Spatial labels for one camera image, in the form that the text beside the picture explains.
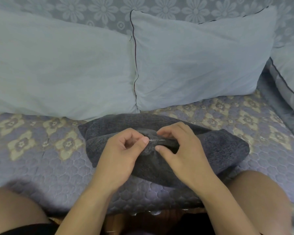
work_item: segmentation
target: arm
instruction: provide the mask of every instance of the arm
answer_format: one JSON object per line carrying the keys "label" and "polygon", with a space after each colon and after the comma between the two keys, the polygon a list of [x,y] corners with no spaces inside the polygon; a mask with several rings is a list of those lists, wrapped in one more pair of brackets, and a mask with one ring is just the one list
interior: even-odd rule
{"label": "arm", "polygon": [[129,178],[149,138],[133,129],[111,137],[88,187],[67,214],[55,235],[99,235],[112,195]]}
{"label": "arm", "polygon": [[155,149],[176,176],[200,197],[216,235],[259,235],[230,191],[214,174],[200,140],[190,127],[178,122],[161,128],[157,133],[176,138],[179,142],[176,154],[160,145]]}

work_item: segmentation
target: person's left hand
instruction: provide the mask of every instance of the person's left hand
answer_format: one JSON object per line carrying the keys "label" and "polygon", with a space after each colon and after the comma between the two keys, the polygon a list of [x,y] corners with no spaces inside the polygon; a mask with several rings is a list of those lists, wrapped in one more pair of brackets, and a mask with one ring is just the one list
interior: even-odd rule
{"label": "person's left hand", "polygon": [[109,138],[100,156],[91,184],[106,193],[115,193],[129,178],[149,138],[132,128]]}

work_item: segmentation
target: black shorts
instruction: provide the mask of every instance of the black shorts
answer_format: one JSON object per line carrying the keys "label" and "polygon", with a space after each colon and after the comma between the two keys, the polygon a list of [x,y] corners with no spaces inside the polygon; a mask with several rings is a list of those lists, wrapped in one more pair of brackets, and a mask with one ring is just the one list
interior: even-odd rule
{"label": "black shorts", "polygon": [[[54,235],[58,227],[59,225],[55,223],[32,224],[12,229],[0,235]],[[205,235],[215,235],[207,213],[184,214],[167,235],[193,234],[198,228],[205,231]]]}

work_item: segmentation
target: white pillow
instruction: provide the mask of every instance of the white pillow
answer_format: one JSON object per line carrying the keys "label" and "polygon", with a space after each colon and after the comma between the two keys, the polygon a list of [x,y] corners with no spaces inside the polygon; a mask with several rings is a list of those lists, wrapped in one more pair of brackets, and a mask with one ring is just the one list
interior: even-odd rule
{"label": "white pillow", "polygon": [[202,24],[132,11],[137,107],[251,94],[273,46],[275,7]]}
{"label": "white pillow", "polygon": [[273,49],[268,63],[279,92],[294,110],[294,46]]}
{"label": "white pillow", "polygon": [[0,10],[0,112],[75,120],[138,113],[129,38]]}

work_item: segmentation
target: person's right hand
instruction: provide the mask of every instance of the person's right hand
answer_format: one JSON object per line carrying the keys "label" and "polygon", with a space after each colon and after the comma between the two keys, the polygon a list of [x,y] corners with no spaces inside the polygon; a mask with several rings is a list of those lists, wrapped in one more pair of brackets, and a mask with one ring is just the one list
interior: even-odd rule
{"label": "person's right hand", "polygon": [[183,122],[178,122],[159,129],[157,134],[165,138],[175,138],[180,145],[176,154],[165,146],[155,147],[176,176],[199,196],[211,188],[217,176],[209,165],[199,138],[191,128]]}

